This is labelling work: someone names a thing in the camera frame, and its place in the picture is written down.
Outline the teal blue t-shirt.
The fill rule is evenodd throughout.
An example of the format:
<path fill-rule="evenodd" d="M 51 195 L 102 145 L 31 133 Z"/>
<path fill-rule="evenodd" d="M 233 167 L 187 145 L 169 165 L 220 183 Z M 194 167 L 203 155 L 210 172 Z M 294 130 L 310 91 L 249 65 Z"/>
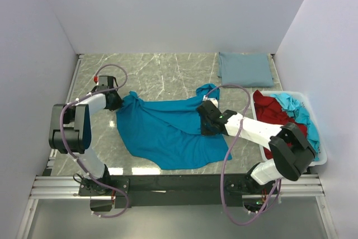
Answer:
<path fill-rule="evenodd" d="M 186 100 L 144 101 L 136 92 L 129 92 L 116 113 L 126 149 L 163 170 L 191 170 L 222 161 L 228 151 L 224 137 L 201 134 L 196 109 L 205 95 L 220 99 L 212 83 L 197 88 L 196 95 Z"/>

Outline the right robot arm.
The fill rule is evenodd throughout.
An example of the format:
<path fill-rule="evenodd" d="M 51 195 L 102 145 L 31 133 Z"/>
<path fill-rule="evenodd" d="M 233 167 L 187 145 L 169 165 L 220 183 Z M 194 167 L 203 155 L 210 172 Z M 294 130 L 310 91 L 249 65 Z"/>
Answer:
<path fill-rule="evenodd" d="M 242 194 L 257 194 L 277 179 L 296 181 L 317 156 L 306 136 L 294 123 L 269 124 L 232 110 L 220 112 L 217 102 L 205 100 L 196 109 L 202 135 L 240 137 L 270 150 L 272 159 L 254 165 L 239 183 Z"/>

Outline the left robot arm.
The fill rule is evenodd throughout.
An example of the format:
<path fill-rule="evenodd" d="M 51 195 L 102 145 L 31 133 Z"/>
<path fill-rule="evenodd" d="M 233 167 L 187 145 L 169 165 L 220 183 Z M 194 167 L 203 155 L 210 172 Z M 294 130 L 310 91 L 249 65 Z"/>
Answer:
<path fill-rule="evenodd" d="M 78 164 L 82 174 L 80 185 L 98 195 L 112 191 L 111 177 L 107 166 L 94 152 L 91 116 L 100 110 L 115 111 L 123 101 L 117 92 L 117 80 L 113 76 L 95 76 L 96 85 L 86 99 L 74 104 L 56 104 L 52 108 L 49 129 L 49 145 L 61 154 L 67 154 Z"/>

